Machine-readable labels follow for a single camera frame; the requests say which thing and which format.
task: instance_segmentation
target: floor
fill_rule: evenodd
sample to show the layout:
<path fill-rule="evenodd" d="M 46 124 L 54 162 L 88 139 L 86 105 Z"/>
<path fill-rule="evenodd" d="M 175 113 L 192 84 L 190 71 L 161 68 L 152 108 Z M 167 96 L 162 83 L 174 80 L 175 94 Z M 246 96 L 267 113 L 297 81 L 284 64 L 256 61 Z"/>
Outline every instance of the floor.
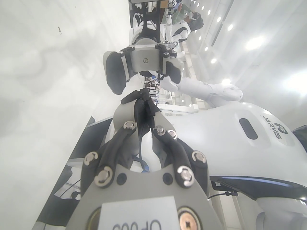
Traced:
<path fill-rule="evenodd" d="M 101 62 L 128 45 L 128 0 L 0 0 L 0 11 L 0 222 L 31 229 L 93 112 L 112 116 L 139 88 L 134 78 L 114 95 Z"/>

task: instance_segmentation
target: metal bolt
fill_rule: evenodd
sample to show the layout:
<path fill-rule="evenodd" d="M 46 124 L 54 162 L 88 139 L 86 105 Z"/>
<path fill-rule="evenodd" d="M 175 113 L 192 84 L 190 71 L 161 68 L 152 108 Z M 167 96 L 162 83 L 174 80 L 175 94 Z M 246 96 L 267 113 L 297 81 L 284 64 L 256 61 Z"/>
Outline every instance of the metal bolt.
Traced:
<path fill-rule="evenodd" d="M 184 169 L 182 172 L 181 172 L 181 178 L 183 179 L 183 180 L 187 180 L 187 181 L 190 181 L 191 180 L 191 178 L 192 178 L 192 175 L 189 173 L 189 171 L 188 170 L 186 170 L 186 169 Z"/>
<path fill-rule="evenodd" d="M 112 179 L 113 171 L 109 166 L 105 166 L 103 170 L 94 177 L 94 182 L 98 187 L 106 186 Z"/>
<path fill-rule="evenodd" d="M 90 165 L 91 162 L 98 159 L 97 152 L 90 152 L 84 157 L 84 164 L 86 166 Z"/>
<path fill-rule="evenodd" d="M 178 209 L 180 230 L 201 230 L 201 224 L 195 212 L 189 207 Z"/>
<path fill-rule="evenodd" d="M 168 130 L 168 133 L 173 137 L 173 139 L 177 139 L 177 134 L 174 130 Z"/>
<path fill-rule="evenodd" d="M 134 130 L 136 127 L 135 123 L 133 121 L 127 121 L 124 124 L 124 129 L 130 129 L 130 130 Z"/>
<path fill-rule="evenodd" d="M 204 157 L 202 154 L 196 154 L 196 159 L 199 161 L 203 161 Z"/>
<path fill-rule="evenodd" d="M 196 161 L 200 161 L 203 163 L 206 163 L 206 157 L 205 155 L 200 152 L 200 151 L 193 151 L 192 153 L 192 159 L 196 162 Z"/>
<path fill-rule="evenodd" d="M 165 134 L 165 129 L 164 129 L 162 126 L 156 126 L 155 128 L 156 128 L 157 134 L 158 134 L 159 136 L 162 136 L 162 135 Z"/>
<path fill-rule="evenodd" d="M 192 186 L 192 184 L 194 183 L 195 181 L 195 177 L 194 177 L 194 173 L 193 171 L 187 167 L 187 166 L 180 166 L 178 169 L 177 169 L 177 173 L 180 174 L 182 180 L 184 181 L 183 182 L 183 185 L 185 187 L 190 187 Z"/>
<path fill-rule="evenodd" d="M 197 230 L 195 218 L 188 212 L 181 214 L 179 218 L 181 230 Z"/>

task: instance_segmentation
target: jarvis logo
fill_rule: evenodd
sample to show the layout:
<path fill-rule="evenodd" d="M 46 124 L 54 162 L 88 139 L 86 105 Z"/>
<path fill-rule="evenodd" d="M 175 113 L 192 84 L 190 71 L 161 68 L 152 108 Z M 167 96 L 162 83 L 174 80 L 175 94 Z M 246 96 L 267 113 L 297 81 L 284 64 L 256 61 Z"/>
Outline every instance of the jarvis logo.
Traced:
<path fill-rule="evenodd" d="M 273 124 L 267 117 L 263 116 L 263 118 L 270 125 L 270 127 L 272 128 L 276 138 L 278 138 L 278 139 L 282 138 L 281 135 L 280 135 L 280 132 L 284 133 L 284 134 L 288 134 L 286 129 L 281 124 L 278 124 L 278 123 L 274 123 Z"/>

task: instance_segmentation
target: black foam pad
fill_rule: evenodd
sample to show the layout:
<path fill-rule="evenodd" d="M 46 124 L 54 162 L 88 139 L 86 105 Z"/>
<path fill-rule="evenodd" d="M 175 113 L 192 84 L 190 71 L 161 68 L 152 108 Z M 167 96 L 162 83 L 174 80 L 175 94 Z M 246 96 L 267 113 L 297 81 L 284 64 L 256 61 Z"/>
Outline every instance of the black foam pad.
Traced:
<path fill-rule="evenodd" d="M 126 87 L 124 65 L 117 52 L 112 52 L 106 59 L 106 82 L 116 95 L 122 94 Z"/>
<path fill-rule="evenodd" d="M 171 80 L 174 83 L 180 83 L 181 81 L 181 72 L 180 69 L 175 67 L 173 63 L 167 61 L 166 62 L 166 74 L 170 76 Z"/>

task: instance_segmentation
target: person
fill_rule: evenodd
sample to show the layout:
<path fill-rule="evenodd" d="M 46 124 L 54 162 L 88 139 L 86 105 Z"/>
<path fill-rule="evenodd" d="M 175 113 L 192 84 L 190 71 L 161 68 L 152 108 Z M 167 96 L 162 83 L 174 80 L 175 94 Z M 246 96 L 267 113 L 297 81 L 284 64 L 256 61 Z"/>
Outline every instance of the person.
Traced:
<path fill-rule="evenodd" d="M 204 26 L 204 20 L 201 17 L 201 14 L 198 12 L 193 12 L 191 9 L 186 6 L 184 3 L 180 3 L 177 11 L 172 14 L 172 24 L 177 24 L 181 20 L 184 20 L 188 23 L 191 32 L 199 30 Z M 163 16 L 162 23 L 165 23 L 165 15 Z"/>

